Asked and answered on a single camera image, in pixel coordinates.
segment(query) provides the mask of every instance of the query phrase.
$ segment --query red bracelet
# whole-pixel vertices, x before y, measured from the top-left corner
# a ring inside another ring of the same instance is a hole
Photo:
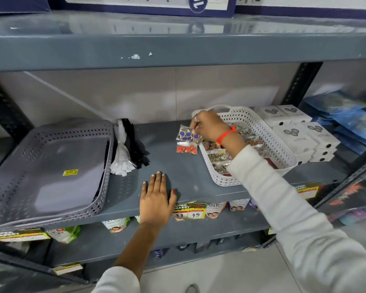
[[[223,133],[222,135],[220,135],[219,137],[218,137],[218,139],[215,141],[215,143],[217,144],[217,146],[218,147],[220,147],[221,148],[221,142],[222,142],[222,140],[227,136],[227,135],[229,135],[231,132],[237,132],[237,130],[236,130],[236,127],[234,126],[234,125],[232,125],[232,130],[230,130],[229,132],[225,132],[225,133]]]

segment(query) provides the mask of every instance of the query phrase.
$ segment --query person's left hand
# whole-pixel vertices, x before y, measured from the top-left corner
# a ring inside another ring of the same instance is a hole
[[[146,182],[142,184],[140,198],[140,225],[150,226],[159,232],[175,210],[176,193],[173,189],[167,198],[166,175],[157,172],[152,175],[148,189]]]

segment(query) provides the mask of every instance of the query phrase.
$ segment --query floor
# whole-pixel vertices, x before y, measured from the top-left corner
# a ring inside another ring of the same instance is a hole
[[[366,248],[366,221],[342,229]],[[295,280],[279,243],[145,272],[141,293],[184,293],[191,283],[198,284],[201,293],[308,293]],[[89,293],[92,289],[62,288],[51,293]]]

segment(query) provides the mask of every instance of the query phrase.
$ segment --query white plastic basket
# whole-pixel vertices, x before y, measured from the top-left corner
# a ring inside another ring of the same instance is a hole
[[[196,110],[192,113],[192,117],[198,114],[201,110],[215,110],[215,108],[229,109],[229,112],[218,113],[220,118],[228,123],[235,123],[243,127],[249,127],[266,145],[270,151],[271,160],[278,167],[275,171],[281,176],[290,171],[297,165],[297,158],[290,148],[278,137],[273,130],[258,116],[252,109],[247,107],[231,107],[228,105],[214,105],[207,109]],[[215,171],[211,165],[211,161],[206,153],[203,143],[199,145],[206,166],[214,183],[219,186],[234,186],[241,183],[233,177],[225,177]]]

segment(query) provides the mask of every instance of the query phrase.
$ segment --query white sweater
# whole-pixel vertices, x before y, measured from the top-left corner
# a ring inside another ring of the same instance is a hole
[[[252,147],[245,147],[228,171],[257,201],[306,290],[366,292],[366,250],[343,231],[333,229],[327,217],[311,207]],[[112,267],[93,293],[140,293],[140,285],[133,272]]]

